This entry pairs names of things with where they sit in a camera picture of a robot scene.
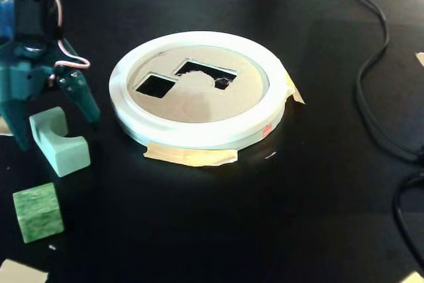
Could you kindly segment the teal gripper black servo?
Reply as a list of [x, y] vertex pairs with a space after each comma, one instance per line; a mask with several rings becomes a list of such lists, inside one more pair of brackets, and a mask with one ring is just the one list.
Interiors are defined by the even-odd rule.
[[1, 0], [1, 100], [27, 101], [53, 82], [92, 126], [100, 110], [64, 40], [60, 0]]

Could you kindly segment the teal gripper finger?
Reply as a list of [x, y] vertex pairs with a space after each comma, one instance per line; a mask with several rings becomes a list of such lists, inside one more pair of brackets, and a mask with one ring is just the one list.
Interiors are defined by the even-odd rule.
[[31, 141], [28, 133], [28, 117], [25, 113], [25, 103], [15, 99], [1, 102], [1, 116], [13, 134], [22, 151], [30, 149]]

